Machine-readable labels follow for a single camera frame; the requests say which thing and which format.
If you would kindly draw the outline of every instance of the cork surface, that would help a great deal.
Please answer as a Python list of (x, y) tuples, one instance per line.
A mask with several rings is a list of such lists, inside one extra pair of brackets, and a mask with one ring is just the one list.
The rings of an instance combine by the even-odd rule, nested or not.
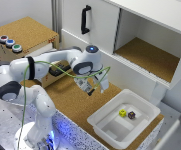
[(139, 38), (133, 39), (115, 53), (168, 82), (171, 82), (180, 60)]
[(7, 35), (23, 50), (28, 50), (58, 34), (30, 17), (0, 27), (0, 36)]
[[(33, 81), (27, 81), (26, 84), (27, 87), (30, 87), (36, 83)], [(45, 89), (59, 111), (69, 117), (110, 150), (115, 150), (95, 134), (93, 127), (87, 122), (87, 118), (121, 92), (121, 89), (110, 84), (109, 88), (103, 94), (97, 89), (92, 96), (88, 96), (81, 91), (75, 84), (74, 80), (68, 76), (57, 80)], [(163, 115), (160, 114), (126, 150), (135, 150), (138, 148), (162, 119)]]

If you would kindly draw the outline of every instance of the white tray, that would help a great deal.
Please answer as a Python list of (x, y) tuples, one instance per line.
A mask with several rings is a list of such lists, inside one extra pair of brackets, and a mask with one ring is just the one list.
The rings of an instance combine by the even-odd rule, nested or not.
[[(127, 115), (121, 117), (119, 110), (125, 109)], [(134, 119), (128, 113), (136, 114)], [(116, 149), (127, 148), (138, 135), (159, 115), (160, 109), (130, 90), (123, 90), (87, 121), (95, 133)]]

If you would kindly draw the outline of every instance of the cabinet door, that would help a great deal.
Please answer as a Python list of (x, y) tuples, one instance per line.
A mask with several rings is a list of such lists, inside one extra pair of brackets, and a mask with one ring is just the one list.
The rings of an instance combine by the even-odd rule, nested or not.
[[(63, 2), (63, 29), (112, 54), (119, 8), (103, 0), (64, 0)], [(83, 35), (81, 17), (86, 5), (91, 7), (91, 10), (86, 12), (86, 28), (90, 32)]]

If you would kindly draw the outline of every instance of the wooden surface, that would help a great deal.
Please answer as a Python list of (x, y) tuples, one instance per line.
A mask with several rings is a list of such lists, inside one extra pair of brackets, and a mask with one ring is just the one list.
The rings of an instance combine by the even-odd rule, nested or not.
[(177, 0), (105, 0), (181, 34), (181, 2)]
[(133, 39), (115, 53), (168, 82), (171, 82), (180, 60), (139, 38)]
[[(26, 83), (27, 87), (34, 84), (36, 83), (33, 81), (27, 81)], [(104, 91), (103, 94), (101, 94), (99, 89), (97, 89), (92, 96), (88, 96), (80, 90), (79, 87), (77, 87), (71, 77), (65, 76), (46, 87), (46, 91), (59, 111), (65, 114), (102, 144), (107, 146), (110, 150), (114, 149), (95, 134), (93, 127), (87, 122), (87, 118), (111, 100), (115, 95), (121, 92), (121, 89), (110, 83), (109, 88)], [(163, 115), (160, 114), (127, 148), (127, 150), (135, 150), (138, 148), (138, 146), (162, 119)]]
[(15, 40), (23, 50), (28, 50), (38, 44), (58, 36), (58, 34), (30, 17), (25, 17), (0, 27), (0, 36), (7, 35)]

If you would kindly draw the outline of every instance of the open compartment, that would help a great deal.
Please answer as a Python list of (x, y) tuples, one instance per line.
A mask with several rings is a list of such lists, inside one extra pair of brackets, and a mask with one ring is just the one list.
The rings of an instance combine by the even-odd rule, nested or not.
[(168, 88), (181, 79), (181, 33), (123, 9), (114, 55)]

